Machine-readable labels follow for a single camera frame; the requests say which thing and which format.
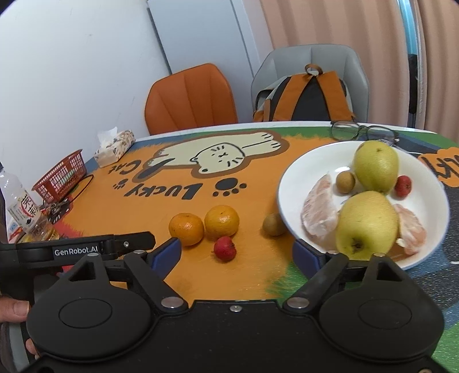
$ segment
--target kiwi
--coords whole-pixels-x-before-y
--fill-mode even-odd
[[[263,220],[263,230],[270,236],[280,236],[287,231],[280,214],[269,214]]]
[[[336,177],[336,188],[341,194],[348,194],[355,187],[355,177],[350,171],[343,171]]]

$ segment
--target gray chair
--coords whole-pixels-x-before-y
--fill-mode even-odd
[[[345,83],[349,108],[359,122],[366,122],[369,106],[367,77],[357,53],[338,44],[297,45],[275,49],[268,54],[252,82],[253,109],[258,109],[255,102],[260,91],[282,77],[304,73],[308,63],[319,65],[324,72],[336,71]],[[265,98],[260,96],[258,106]]]

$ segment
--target pink curtain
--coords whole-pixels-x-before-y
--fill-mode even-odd
[[[459,5],[453,0],[414,1],[427,60],[424,128],[459,142]]]
[[[396,0],[260,1],[274,48],[316,43],[350,46],[360,56],[369,80],[368,121],[407,125],[408,55]]]

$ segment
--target plastic bottle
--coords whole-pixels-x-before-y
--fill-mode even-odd
[[[31,236],[33,241],[45,241],[54,231],[53,225],[44,216],[17,176],[5,172],[0,163],[0,188],[5,199],[6,209]]]

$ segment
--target cartoon cat print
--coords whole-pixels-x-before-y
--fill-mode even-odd
[[[269,132],[207,136],[168,146],[149,159],[134,178],[140,182],[162,168],[193,168],[194,177],[212,177],[245,168],[252,158],[284,152],[288,142]]]

